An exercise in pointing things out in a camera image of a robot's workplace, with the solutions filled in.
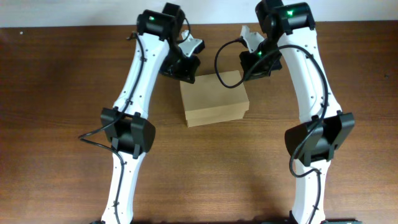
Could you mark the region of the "brown cardboard box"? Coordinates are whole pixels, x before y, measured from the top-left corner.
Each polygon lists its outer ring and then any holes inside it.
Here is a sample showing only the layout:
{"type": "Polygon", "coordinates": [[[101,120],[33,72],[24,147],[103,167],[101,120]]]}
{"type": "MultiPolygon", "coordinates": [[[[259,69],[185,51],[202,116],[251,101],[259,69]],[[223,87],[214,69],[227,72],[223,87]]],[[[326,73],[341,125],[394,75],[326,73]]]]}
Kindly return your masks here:
{"type": "Polygon", "coordinates": [[[180,92],[189,128],[242,119],[249,110],[244,85],[226,88],[215,74],[197,76],[193,84],[180,82],[180,92]]]}

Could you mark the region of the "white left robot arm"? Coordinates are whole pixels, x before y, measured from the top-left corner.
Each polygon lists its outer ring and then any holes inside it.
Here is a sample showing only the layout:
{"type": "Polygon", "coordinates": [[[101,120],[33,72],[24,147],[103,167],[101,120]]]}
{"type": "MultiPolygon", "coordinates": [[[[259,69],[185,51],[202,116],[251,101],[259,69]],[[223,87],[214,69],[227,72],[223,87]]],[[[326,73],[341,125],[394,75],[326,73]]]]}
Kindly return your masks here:
{"type": "Polygon", "coordinates": [[[145,10],[137,18],[134,59],[123,89],[111,109],[103,109],[101,123],[113,153],[108,202],[100,223],[131,223],[140,166],[155,139],[148,120],[149,103],[159,74],[194,83],[205,47],[201,39],[182,31],[186,15],[179,5],[166,3],[162,12],[145,10]]]}

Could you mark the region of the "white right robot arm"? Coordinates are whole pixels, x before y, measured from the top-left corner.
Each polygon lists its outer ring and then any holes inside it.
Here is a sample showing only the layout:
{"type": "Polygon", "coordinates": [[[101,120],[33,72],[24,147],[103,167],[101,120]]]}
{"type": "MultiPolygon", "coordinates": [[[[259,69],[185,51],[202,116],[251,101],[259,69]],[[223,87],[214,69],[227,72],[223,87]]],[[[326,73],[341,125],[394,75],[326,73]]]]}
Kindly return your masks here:
{"type": "Polygon", "coordinates": [[[256,16],[265,37],[244,26],[239,56],[243,79],[267,77],[284,59],[297,97],[300,124],[286,130],[289,171],[295,177],[295,199],[284,223],[327,223],[323,209],[331,160],[354,128],[330,88],[320,57],[315,20],[305,2],[261,1],[256,16]]]}

